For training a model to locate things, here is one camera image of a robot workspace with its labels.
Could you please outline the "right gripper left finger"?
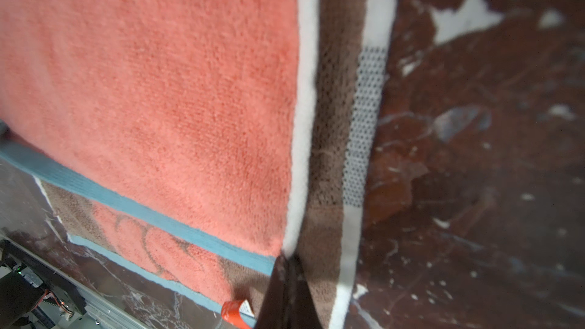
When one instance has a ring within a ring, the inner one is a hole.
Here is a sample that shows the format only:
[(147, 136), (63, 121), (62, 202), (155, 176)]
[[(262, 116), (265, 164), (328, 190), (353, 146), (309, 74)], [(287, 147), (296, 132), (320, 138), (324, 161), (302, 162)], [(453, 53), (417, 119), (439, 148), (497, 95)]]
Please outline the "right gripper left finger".
[(280, 255), (275, 261), (268, 290), (264, 296), (264, 301), (257, 317), (256, 325), (254, 326), (255, 329), (288, 328), (288, 280), (288, 260), (283, 255)]

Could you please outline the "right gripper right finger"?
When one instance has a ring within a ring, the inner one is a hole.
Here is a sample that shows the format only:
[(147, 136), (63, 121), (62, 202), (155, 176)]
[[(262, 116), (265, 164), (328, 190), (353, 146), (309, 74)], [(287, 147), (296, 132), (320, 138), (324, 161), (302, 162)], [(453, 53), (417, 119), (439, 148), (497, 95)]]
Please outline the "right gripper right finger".
[(288, 260), (287, 324), (291, 329), (323, 329), (298, 255)]

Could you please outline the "brown red bear towel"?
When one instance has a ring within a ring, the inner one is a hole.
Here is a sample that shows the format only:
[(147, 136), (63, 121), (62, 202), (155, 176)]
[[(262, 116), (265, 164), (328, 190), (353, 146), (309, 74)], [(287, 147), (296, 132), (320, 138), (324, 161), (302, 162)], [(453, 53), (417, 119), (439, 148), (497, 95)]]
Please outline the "brown red bear towel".
[(397, 0), (1, 0), (1, 160), (98, 206), (210, 310), (223, 262), (301, 250), (324, 326), (355, 280)]

